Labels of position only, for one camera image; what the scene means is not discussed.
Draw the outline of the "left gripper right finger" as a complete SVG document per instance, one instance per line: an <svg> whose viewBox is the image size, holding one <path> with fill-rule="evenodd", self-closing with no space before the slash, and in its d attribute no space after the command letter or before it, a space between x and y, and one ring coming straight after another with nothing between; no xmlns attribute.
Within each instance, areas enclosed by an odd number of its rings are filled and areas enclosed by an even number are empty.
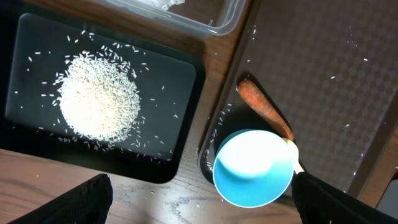
<svg viewBox="0 0 398 224"><path fill-rule="evenodd" d="M362 203L308 172L292 179L292 196L303 224L397 224L397 219Z"/></svg>

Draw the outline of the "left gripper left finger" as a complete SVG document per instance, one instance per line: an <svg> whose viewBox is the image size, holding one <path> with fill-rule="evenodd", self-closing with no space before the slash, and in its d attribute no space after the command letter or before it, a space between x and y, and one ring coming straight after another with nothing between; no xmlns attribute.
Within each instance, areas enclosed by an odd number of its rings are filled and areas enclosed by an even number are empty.
<svg viewBox="0 0 398 224"><path fill-rule="evenodd" d="M10 224L105 224L113 202L106 174L98 174Z"/></svg>

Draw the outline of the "light blue bowl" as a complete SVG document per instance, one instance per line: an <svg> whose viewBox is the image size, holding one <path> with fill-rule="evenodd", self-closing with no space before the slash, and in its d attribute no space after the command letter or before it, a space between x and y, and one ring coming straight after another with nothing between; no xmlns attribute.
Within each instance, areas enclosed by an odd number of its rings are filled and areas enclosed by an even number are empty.
<svg viewBox="0 0 398 224"><path fill-rule="evenodd" d="M226 137L213 164L213 183L224 200L257 208L277 200L295 175L293 157L282 137L244 129Z"/></svg>

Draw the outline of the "white rice pile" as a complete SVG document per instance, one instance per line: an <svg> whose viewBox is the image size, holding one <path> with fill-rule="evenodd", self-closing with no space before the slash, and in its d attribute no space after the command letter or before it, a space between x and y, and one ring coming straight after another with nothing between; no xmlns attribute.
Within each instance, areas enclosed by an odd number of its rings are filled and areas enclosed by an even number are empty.
<svg viewBox="0 0 398 224"><path fill-rule="evenodd" d="M67 69L54 81L59 87L52 104L67 126L88 139L126 140L141 110L131 63L85 53L66 58L65 64Z"/></svg>

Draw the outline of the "white tissue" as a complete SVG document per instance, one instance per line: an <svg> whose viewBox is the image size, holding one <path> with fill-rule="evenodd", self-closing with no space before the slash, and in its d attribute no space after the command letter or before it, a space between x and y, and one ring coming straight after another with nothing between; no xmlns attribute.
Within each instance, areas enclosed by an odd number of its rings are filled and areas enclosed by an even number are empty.
<svg viewBox="0 0 398 224"><path fill-rule="evenodd" d="M136 1L157 9L163 9L165 11L168 11L172 6L180 5L185 2L185 0L136 0Z"/></svg>

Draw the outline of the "grey dishwasher rack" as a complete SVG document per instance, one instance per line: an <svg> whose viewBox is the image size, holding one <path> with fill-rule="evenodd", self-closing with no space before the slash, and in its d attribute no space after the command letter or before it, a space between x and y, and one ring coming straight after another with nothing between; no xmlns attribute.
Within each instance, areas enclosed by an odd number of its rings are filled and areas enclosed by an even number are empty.
<svg viewBox="0 0 398 224"><path fill-rule="evenodd" d="M397 216L397 179L390 181L376 209L392 217Z"/></svg>

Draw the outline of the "black waste tray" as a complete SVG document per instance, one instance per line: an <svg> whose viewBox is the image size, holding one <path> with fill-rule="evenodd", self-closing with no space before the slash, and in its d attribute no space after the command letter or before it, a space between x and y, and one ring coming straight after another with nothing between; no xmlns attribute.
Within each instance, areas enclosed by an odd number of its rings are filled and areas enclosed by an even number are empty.
<svg viewBox="0 0 398 224"><path fill-rule="evenodd" d="M163 184L206 77L185 52L1 2L1 147Z"/></svg>

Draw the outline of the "yellow plastic spoon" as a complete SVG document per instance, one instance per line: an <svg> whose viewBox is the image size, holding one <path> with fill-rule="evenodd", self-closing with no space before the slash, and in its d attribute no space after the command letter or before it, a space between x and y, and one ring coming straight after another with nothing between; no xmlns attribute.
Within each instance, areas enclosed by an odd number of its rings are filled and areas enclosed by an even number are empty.
<svg viewBox="0 0 398 224"><path fill-rule="evenodd" d="M287 139L287 138L283 138L283 140L286 142L287 144L287 148L289 149L289 152L291 153L292 157L293 157L293 167L294 167L294 172L295 174L299 174L301 172L304 172L303 167L301 166L300 162L299 162L299 149L296 146L296 144Z"/></svg>

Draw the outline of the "orange carrot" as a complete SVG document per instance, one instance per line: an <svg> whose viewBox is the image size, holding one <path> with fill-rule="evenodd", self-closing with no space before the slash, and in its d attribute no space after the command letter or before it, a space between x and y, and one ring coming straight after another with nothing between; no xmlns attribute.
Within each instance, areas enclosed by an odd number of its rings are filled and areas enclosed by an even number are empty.
<svg viewBox="0 0 398 224"><path fill-rule="evenodd" d="M238 93L244 102L266 120L282 137L294 141L291 128L254 82L247 79L242 80L238 84Z"/></svg>

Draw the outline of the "brown serving tray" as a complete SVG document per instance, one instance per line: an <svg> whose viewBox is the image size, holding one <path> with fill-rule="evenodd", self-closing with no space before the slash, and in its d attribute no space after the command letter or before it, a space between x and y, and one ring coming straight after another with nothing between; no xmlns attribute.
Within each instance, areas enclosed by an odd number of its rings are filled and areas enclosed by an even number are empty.
<svg viewBox="0 0 398 224"><path fill-rule="evenodd" d="M397 1L255 1L200 149L207 181L225 137L270 129L243 79L286 120L304 168L359 196L397 123Z"/></svg>

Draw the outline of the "clear plastic bin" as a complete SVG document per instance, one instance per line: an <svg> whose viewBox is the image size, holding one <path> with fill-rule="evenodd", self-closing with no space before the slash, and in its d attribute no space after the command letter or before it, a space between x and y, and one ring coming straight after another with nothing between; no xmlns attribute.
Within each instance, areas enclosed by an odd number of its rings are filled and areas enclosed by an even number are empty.
<svg viewBox="0 0 398 224"><path fill-rule="evenodd" d="M101 4L201 39L224 36L237 26L246 0L185 0L168 11L136 0L101 0Z"/></svg>

